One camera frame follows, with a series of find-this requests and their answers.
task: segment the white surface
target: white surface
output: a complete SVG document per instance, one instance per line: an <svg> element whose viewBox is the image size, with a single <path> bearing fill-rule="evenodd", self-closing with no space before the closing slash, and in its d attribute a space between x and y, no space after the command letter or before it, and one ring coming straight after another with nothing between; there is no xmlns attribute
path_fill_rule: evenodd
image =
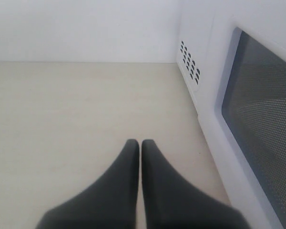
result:
<svg viewBox="0 0 286 229"><path fill-rule="evenodd" d="M186 179L229 203L176 64L0 63L0 229L33 229L127 138L155 139ZM137 209L144 229L141 187Z"/></svg>
<svg viewBox="0 0 286 229"><path fill-rule="evenodd" d="M175 62L182 0L0 0L0 61Z"/></svg>
<svg viewBox="0 0 286 229"><path fill-rule="evenodd" d="M190 1L184 5L184 11L189 11L188 6ZM209 36L188 33L184 38L191 42L189 48L192 50L196 49L196 40L208 40L208 46L202 50L199 47L197 51L197 55L205 59L200 89L194 92L186 82L231 204L242 211L253 228L282 228L222 118L221 104L241 31L238 27L286 60L286 0L225 0L215 11L199 4L194 8L214 21ZM190 17L192 21L199 21L194 14Z"/></svg>

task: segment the white microwave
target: white microwave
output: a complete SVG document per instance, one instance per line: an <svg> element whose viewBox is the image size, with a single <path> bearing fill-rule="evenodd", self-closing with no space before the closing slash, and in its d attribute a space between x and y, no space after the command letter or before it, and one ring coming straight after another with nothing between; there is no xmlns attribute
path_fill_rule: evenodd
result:
<svg viewBox="0 0 286 229"><path fill-rule="evenodd" d="M286 0L185 0L177 53L232 206L286 228Z"/></svg>

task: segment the perforated mesh screen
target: perforated mesh screen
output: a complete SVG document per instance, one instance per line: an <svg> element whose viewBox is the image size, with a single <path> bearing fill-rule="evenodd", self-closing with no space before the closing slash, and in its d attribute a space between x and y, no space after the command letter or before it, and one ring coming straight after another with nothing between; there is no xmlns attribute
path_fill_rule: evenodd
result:
<svg viewBox="0 0 286 229"><path fill-rule="evenodd" d="M222 114L286 228L286 62L245 32Z"/></svg>

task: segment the microwave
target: microwave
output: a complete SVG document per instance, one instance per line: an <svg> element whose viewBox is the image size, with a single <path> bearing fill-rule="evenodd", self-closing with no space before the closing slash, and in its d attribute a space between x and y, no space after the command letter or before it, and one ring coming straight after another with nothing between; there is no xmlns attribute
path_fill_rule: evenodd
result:
<svg viewBox="0 0 286 229"><path fill-rule="evenodd" d="M286 228L286 0L185 0L176 61L232 206Z"/></svg>

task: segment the white wall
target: white wall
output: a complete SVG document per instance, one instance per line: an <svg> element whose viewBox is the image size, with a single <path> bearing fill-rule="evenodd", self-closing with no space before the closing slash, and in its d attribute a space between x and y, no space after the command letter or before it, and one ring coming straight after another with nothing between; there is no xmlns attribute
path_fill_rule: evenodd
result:
<svg viewBox="0 0 286 229"><path fill-rule="evenodd" d="M182 0L0 0L0 61L175 62Z"/></svg>

